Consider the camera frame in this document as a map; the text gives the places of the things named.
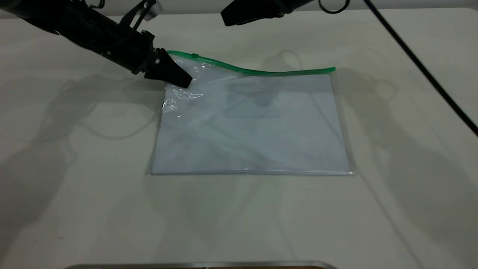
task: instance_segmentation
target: table surface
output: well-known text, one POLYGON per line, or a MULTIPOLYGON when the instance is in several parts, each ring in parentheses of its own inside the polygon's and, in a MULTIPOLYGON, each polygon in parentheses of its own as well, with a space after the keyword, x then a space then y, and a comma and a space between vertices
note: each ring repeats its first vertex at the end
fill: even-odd
MULTIPOLYGON (((478 13, 383 14, 478 122, 478 13)), ((0 268, 478 266, 478 139, 369 11, 229 28, 218 14, 164 15, 143 26, 158 47, 240 67, 336 66, 355 175, 146 176, 163 83, 1 20, 0 268)))

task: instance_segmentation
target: green zipper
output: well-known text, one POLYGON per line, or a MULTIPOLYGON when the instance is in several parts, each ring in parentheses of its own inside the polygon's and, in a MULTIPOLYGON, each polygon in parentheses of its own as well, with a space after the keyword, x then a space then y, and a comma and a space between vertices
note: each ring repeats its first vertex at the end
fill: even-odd
POLYGON ((329 74, 335 71, 335 67, 325 68, 325 69, 312 69, 312 70, 300 70, 300 71, 289 71, 289 72, 267 72, 267 71, 257 71, 251 69, 245 69, 240 67, 235 67, 224 62, 199 56, 198 54, 189 54, 186 52, 168 50, 170 55, 179 56, 188 60, 193 60, 197 62, 205 62, 212 64, 217 67, 222 67, 234 72, 238 72, 244 75, 250 76, 266 76, 266 77, 283 77, 283 76, 301 76, 301 75, 317 75, 317 74, 329 74))

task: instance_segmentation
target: white wall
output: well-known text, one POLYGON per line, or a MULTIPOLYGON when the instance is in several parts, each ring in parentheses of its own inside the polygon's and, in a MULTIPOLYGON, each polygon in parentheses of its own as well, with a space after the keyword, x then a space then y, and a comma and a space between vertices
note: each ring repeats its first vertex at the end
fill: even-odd
MULTIPOLYGON (((87 0, 97 3, 99 0, 87 0)), ((106 15, 123 15, 140 0, 106 0, 106 6, 101 10, 106 15)), ((345 0, 322 0, 326 7, 339 8, 345 0)), ((178 13, 219 13, 232 0, 160 0, 167 14, 178 13)), ((434 8, 434 7, 465 7, 477 4, 478 0, 373 0, 378 8, 434 8)), ((351 9, 365 9, 361 0, 352 0, 351 9)), ((317 1, 301 8, 302 10, 318 10, 317 1)), ((0 11, 0 18, 11 17, 0 11)))

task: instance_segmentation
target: metal edge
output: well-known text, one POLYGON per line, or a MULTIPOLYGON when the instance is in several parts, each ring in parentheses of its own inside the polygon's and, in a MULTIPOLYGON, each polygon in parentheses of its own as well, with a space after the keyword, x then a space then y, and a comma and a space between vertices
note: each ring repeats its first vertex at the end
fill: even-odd
POLYGON ((264 262, 200 262, 170 264, 85 264, 73 265, 65 269, 161 269, 161 268, 208 268, 208 267, 278 267, 278 266, 315 266, 324 269, 337 269, 322 261, 264 261, 264 262))

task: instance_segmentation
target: transparent plastic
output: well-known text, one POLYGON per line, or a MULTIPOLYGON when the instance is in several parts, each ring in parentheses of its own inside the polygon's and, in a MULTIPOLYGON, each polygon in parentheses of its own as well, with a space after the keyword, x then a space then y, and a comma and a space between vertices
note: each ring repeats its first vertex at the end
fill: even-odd
POLYGON ((167 84, 152 174, 351 174, 330 73, 262 72, 169 52, 193 82, 167 84))

